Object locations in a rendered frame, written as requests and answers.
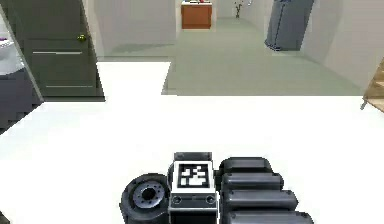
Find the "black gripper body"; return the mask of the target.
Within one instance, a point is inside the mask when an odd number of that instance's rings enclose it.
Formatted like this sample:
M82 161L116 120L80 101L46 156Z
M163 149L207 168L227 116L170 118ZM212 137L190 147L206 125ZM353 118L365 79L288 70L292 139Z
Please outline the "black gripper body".
M167 177L159 173L134 178L123 190L120 211L124 224L169 224Z

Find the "light wooden furniture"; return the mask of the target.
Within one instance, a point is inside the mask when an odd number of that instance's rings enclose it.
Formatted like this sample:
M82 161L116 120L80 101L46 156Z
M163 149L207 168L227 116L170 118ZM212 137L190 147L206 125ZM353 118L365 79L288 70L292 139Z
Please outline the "light wooden furniture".
M380 61L364 95L360 109L363 110L367 104L372 105L384 113L384 57Z

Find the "grey fridge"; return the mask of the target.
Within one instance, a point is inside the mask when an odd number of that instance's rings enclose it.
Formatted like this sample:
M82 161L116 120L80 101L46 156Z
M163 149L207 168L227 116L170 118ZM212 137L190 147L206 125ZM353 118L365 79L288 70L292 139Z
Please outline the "grey fridge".
M299 51L314 0L273 0L265 45L275 51Z

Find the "white bathroom fixture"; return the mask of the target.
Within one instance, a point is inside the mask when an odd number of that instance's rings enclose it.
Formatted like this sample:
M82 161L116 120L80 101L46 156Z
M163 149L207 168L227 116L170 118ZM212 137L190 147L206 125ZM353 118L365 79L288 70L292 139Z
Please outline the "white bathroom fixture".
M15 73L23 68L22 57L11 37L6 19L0 14L0 76Z

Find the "orange wooden cabinet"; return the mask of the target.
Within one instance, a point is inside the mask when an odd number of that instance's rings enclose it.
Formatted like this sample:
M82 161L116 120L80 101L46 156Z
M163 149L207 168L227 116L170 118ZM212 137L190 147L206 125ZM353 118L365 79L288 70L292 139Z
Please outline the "orange wooden cabinet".
M210 2L181 3L183 29L210 29L212 25L212 7Z

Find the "dark green room door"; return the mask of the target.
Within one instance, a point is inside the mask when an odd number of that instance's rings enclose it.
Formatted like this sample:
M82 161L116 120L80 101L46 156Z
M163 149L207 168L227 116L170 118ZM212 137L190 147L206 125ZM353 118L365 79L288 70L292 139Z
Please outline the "dark green room door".
M0 6L44 100L105 100L82 0L0 0ZM86 41L77 40L81 34Z

